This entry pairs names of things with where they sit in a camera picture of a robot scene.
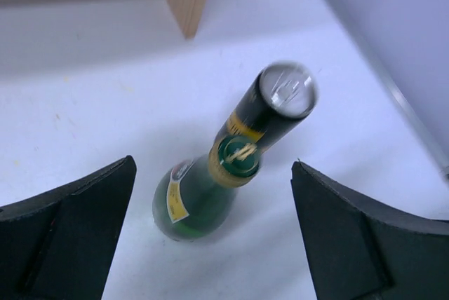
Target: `bottle cap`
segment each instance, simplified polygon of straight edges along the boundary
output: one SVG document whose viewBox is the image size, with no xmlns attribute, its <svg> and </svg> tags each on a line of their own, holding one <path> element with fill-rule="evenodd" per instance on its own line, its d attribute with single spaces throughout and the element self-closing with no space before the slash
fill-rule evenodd
<svg viewBox="0 0 449 300">
<path fill-rule="evenodd" d="M 267 104 L 288 118 L 305 118 L 315 107 L 316 84 L 302 64 L 281 62 L 262 71 L 260 92 Z"/>
<path fill-rule="evenodd" d="M 209 152 L 209 173 L 218 184 L 229 188 L 247 184 L 257 174 L 259 166 L 257 145 L 243 135 L 224 137 Z"/>
</svg>

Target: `bottle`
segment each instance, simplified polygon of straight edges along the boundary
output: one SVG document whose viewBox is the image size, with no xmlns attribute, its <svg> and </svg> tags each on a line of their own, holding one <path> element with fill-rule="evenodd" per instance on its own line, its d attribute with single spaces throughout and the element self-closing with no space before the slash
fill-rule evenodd
<svg viewBox="0 0 449 300">
<path fill-rule="evenodd" d="M 209 154 L 183 161 L 156 188 L 153 217 L 173 240 L 195 240 L 227 218 L 238 188 L 257 174 L 260 152 L 248 137 L 226 136 Z"/>
<path fill-rule="evenodd" d="M 304 65 L 272 64 L 257 76 L 215 140 L 246 135 L 263 153 L 308 117 L 317 98 L 315 82 Z"/>
</svg>

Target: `yellow label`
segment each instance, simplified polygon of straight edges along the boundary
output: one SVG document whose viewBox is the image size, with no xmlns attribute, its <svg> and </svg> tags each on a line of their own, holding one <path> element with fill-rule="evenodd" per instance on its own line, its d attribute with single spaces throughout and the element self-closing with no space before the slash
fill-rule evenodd
<svg viewBox="0 0 449 300">
<path fill-rule="evenodd" d="M 237 116 L 237 113 L 232 112 L 229 119 L 226 122 L 227 131 L 231 135 L 246 135 L 251 138 L 254 142 L 259 141 L 264 133 L 258 132 L 256 130 L 252 130 L 248 126 L 246 126 L 242 120 Z"/>
<path fill-rule="evenodd" d="M 172 223 L 181 221 L 189 216 L 181 198 L 181 181 L 187 174 L 194 161 L 184 161 L 175 166 L 170 174 L 170 183 L 167 189 L 167 211 Z"/>
<path fill-rule="evenodd" d="M 167 191 L 167 207 L 168 214 L 173 223 L 180 221 L 189 216 L 181 200 L 180 183 L 170 182 Z"/>
</svg>

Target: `white surface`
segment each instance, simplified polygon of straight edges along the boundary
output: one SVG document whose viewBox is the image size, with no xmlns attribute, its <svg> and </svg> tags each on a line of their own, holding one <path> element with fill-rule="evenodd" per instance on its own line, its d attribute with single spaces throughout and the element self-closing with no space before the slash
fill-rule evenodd
<svg viewBox="0 0 449 300">
<path fill-rule="evenodd" d="M 183 42 L 162 0 L 0 8 L 0 205 L 127 154 L 138 165 L 104 300 L 315 299 L 290 187 L 297 157 L 399 209 L 449 217 L 432 159 L 323 0 L 209 0 L 201 28 Z M 312 70 L 316 110 L 266 154 L 221 229 L 165 239 L 152 223 L 158 181 L 208 151 L 276 60 Z"/>
<path fill-rule="evenodd" d="M 362 34 L 445 153 L 449 174 L 449 0 L 332 0 Z"/>
</svg>

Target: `white wall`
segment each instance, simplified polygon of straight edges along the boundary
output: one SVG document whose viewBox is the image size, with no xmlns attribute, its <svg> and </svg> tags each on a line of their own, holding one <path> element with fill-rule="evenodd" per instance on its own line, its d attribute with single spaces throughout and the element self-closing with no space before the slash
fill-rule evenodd
<svg viewBox="0 0 449 300">
<path fill-rule="evenodd" d="M 364 36 L 449 156 L 449 0 L 330 2 Z"/>
</svg>

